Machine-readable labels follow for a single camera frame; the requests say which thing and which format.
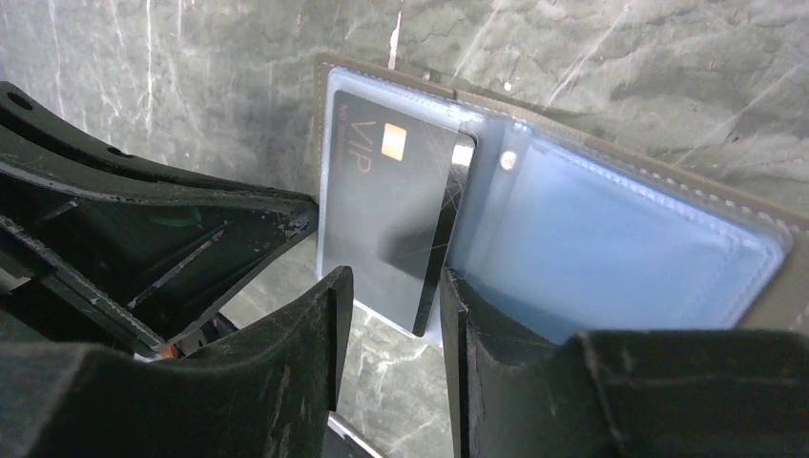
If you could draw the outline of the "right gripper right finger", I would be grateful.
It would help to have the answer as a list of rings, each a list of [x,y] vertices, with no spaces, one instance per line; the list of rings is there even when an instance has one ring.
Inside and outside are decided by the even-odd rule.
[[[804,457],[808,341],[788,332],[588,331],[556,345],[440,279],[458,457]]]

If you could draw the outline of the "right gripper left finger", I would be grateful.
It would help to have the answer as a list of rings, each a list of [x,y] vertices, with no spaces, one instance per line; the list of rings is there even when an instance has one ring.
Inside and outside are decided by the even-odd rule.
[[[353,273],[182,359],[100,345],[1,347],[5,457],[318,457],[337,408]]]

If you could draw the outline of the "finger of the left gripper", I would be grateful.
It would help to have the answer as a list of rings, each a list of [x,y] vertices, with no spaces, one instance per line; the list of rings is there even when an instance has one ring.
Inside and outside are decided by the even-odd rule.
[[[81,164],[1,168],[2,306],[58,342],[144,356],[191,335],[317,226],[303,194],[149,181]]]
[[[1,125],[57,156],[120,177],[221,192],[246,192],[308,211],[317,210],[315,200],[306,194],[206,176],[125,154],[49,111],[10,82],[1,84]]]

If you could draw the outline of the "grey card holder wallet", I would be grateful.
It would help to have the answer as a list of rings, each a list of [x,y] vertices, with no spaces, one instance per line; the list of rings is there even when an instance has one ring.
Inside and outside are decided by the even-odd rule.
[[[335,53],[316,64],[322,153],[331,96],[473,135],[446,258],[503,313],[561,343],[585,329],[808,331],[808,218],[614,147],[505,98]],[[438,283],[434,331],[440,337]]]

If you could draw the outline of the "black VIP card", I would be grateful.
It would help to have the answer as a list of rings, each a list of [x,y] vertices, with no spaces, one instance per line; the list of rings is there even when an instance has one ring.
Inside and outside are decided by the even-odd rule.
[[[330,102],[319,271],[349,267],[356,305],[430,337],[476,139],[347,89]]]

